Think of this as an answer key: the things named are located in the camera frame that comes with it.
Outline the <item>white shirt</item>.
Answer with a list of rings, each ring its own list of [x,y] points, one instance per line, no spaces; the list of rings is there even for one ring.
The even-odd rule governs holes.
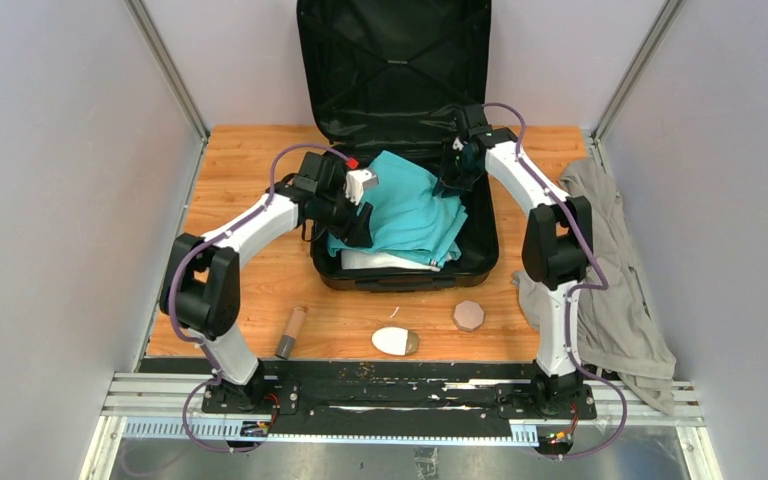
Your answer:
[[[438,272],[440,265],[419,263],[385,252],[363,252],[344,249],[339,252],[341,267],[345,270],[396,268]]]

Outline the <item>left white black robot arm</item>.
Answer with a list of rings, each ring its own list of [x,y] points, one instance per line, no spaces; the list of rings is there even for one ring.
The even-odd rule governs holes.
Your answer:
[[[366,248],[373,207],[363,197],[378,184],[371,168],[330,147],[305,145],[298,171],[273,178],[248,210],[202,235],[183,233],[172,246],[159,308],[179,339],[207,356],[214,375],[230,384],[228,400],[243,413],[266,400],[261,361],[236,322],[241,269],[279,237],[308,221],[345,245]]]

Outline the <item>teal shirt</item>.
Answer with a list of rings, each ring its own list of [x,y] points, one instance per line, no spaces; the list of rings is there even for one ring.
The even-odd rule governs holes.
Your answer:
[[[460,259],[457,236],[468,219],[461,199],[434,196],[436,176],[395,153],[381,152],[370,168],[378,176],[378,185],[365,192],[362,200],[374,207],[370,220],[373,245],[352,248],[329,235],[328,254],[339,259],[344,249],[385,252],[441,269]]]

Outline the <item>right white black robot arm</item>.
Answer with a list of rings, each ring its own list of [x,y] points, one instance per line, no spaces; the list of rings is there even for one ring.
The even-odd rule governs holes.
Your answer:
[[[484,105],[457,108],[454,124],[455,136],[444,149],[434,192],[454,196],[490,176],[527,215],[521,257],[536,285],[532,315],[540,332],[529,394],[537,413],[556,417],[583,388],[573,316],[593,260],[591,205],[551,184],[524,153],[519,135],[488,122]]]

